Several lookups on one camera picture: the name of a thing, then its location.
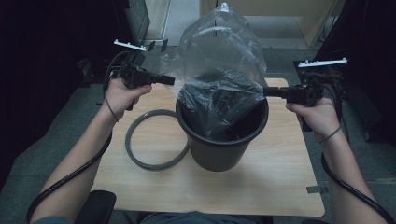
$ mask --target chair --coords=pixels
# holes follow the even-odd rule
[[[320,220],[307,219],[307,220],[304,220],[302,224],[329,224],[329,223],[320,221]]]
[[[82,207],[76,224],[107,224],[113,212],[117,196],[110,191],[94,190]]]

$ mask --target wrist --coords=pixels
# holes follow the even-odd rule
[[[342,131],[337,132],[332,138],[321,144],[323,147],[323,155],[333,169],[333,163],[345,157],[346,154],[351,153],[349,143]]]
[[[108,102],[106,95],[105,95],[105,103],[106,103],[106,105],[107,105],[107,111],[110,112],[111,116],[114,118],[114,120],[115,120],[116,122],[119,122],[120,119],[118,118],[117,114],[114,112],[113,108],[111,108],[111,105],[110,105],[110,103]]]
[[[328,133],[326,136],[320,138],[318,142],[320,144],[324,144],[327,141],[329,141],[334,135],[336,135],[340,131],[342,131],[341,130],[341,125],[339,125],[338,128],[334,129],[334,131],[332,133]]]
[[[111,113],[110,109],[108,108],[106,102],[102,104],[99,111],[96,114],[96,117],[99,118],[104,123],[108,123],[109,125],[114,126],[119,120],[114,117]]]

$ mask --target clear plastic bag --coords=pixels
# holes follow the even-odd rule
[[[187,28],[177,51],[165,54],[168,88],[189,110],[192,129],[216,139],[263,99],[266,64],[248,22],[226,3]]]

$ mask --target wooden table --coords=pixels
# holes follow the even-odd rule
[[[269,86],[287,86],[285,79],[267,78]],[[125,150],[125,134],[140,115],[154,109],[175,110],[176,97],[163,85],[153,85],[134,110],[113,131],[93,189],[117,195],[115,209],[158,212],[201,211],[217,214],[308,216],[324,214],[302,131],[285,100],[269,98],[269,118],[250,142],[241,161],[226,172],[201,168],[190,152],[177,165],[151,172],[134,164]],[[186,134],[176,119],[152,117],[133,134],[135,156],[146,163],[172,160],[185,146]]]

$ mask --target black controller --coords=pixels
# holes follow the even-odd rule
[[[286,103],[314,106],[323,97],[323,87],[312,84],[306,86],[297,85],[294,87],[264,87],[263,93],[265,97],[276,96],[286,99]],[[312,131],[305,120],[303,121],[303,131]]]
[[[174,85],[175,78],[164,76],[160,74],[155,74],[147,71],[146,69],[140,67],[141,63],[145,60],[145,56],[135,52],[130,51],[127,57],[122,61],[120,68],[112,69],[112,63],[107,70],[107,77],[117,77],[120,76],[124,79],[124,84],[128,89],[134,89],[138,86],[151,85],[153,83],[162,83],[166,85]],[[108,87],[108,83],[105,83],[104,89]],[[131,111],[134,109],[134,104],[131,104],[127,110]]]

